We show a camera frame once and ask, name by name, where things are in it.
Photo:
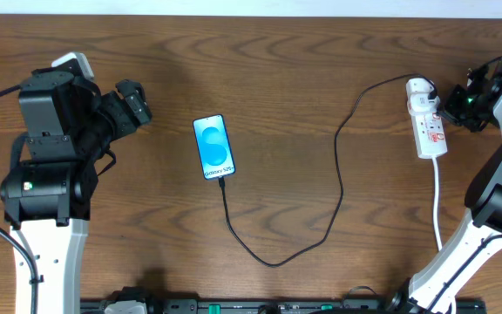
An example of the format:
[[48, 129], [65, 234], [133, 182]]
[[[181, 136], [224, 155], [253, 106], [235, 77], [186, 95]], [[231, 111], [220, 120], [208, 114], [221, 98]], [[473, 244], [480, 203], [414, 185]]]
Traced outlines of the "blue screen Galaxy smartphone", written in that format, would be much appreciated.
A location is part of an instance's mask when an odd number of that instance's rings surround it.
[[224, 117], [221, 114], [193, 121], [203, 176], [211, 181], [236, 171]]

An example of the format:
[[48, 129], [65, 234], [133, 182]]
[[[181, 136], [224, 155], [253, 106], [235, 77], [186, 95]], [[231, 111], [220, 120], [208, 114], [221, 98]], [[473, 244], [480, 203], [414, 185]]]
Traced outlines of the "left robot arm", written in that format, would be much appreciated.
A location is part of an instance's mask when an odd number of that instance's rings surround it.
[[142, 85], [122, 80], [103, 94], [69, 68], [36, 70], [20, 84], [27, 126], [16, 138], [0, 195], [14, 253], [17, 313], [78, 313], [95, 164], [113, 141], [152, 119]]

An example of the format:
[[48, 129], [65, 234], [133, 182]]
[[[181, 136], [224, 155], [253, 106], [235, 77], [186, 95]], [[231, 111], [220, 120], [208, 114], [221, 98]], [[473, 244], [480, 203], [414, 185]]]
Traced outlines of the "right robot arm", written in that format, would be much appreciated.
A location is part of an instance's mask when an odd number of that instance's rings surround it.
[[[502, 136], [502, 56], [471, 70], [465, 86], [456, 85], [444, 103], [432, 85], [414, 78], [407, 86], [408, 109], [415, 128], [429, 130], [429, 118], [443, 118], [470, 132], [488, 125]], [[465, 214], [453, 236], [432, 261], [406, 281], [385, 310], [396, 313], [452, 313], [459, 290], [502, 249], [502, 143], [479, 170], [465, 194]]]

